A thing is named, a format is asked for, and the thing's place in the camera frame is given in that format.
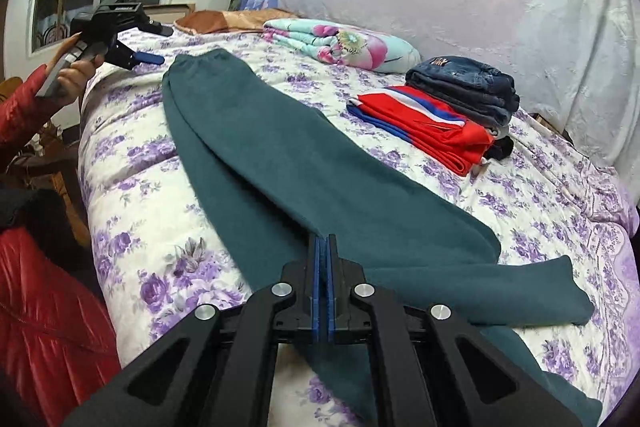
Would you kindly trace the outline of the person's left hand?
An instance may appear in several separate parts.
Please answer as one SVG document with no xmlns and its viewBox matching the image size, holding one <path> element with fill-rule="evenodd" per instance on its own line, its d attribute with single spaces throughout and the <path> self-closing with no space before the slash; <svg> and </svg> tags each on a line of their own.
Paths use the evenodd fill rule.
<svg viewBox="0 0 640 427">
<path fill-rule="evenodd" d="M 47 75 L 54 69 L 58 60 L 76 46 L 78 40 L 79 35 L 73 35 L 58 47 L 55 56 L 46 67 Z M 74 103 L 78 99 L 78 96 L 84 93 L 87 82 L 96 75 L 96 70 L 103 63 L 104 56 L 98 54 L 91 60 L 76 61 L 70 64 L 70 66 L 63 68 L 61 72 L 58 73 L 58 82 L 60 83 L 63 93 L 54 99 L 56 107 L 62 108 Z"/>
</svg>

